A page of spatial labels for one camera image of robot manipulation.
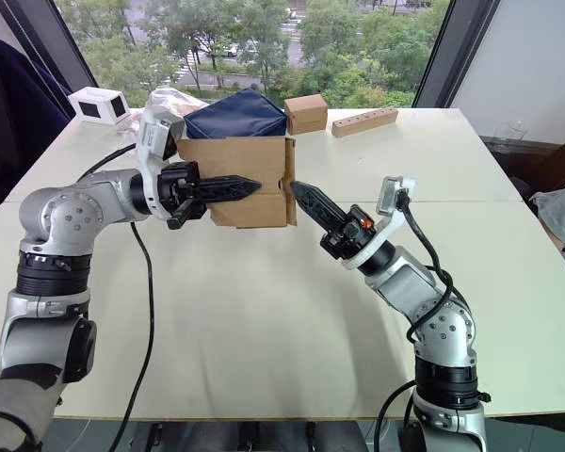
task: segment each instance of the wooden block with holes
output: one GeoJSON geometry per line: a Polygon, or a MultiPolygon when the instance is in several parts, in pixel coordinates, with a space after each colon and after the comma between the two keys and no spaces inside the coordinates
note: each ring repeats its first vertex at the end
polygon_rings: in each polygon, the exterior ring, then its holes
{"type": "Polygon", "coordinates": [[[380,108],[361,115],[352,116],[332,124],[331,132],[337,138],[347,137],[380,125],[396,122],[397,110],[392,107],[380,108]]]}

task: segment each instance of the white device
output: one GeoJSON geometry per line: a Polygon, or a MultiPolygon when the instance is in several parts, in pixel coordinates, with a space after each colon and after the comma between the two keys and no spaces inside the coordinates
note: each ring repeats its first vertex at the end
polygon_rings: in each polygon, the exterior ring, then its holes
{"type": "Polygon", "coordinates": [[[85,87],[69,95],[68,99],[82,121],[116,124],[130,116],[123,94],[114,89],[85,87]]]}

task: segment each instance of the navy blue fabric bag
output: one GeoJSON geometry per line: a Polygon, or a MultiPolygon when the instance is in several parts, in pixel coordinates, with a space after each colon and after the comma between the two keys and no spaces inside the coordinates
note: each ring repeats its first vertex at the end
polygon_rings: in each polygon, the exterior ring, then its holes
{"type": "Polygon", "coordinates": [[[286,132],[286,115],[251,88],[185,116],[189,138],[273,137],[286,132]]]}

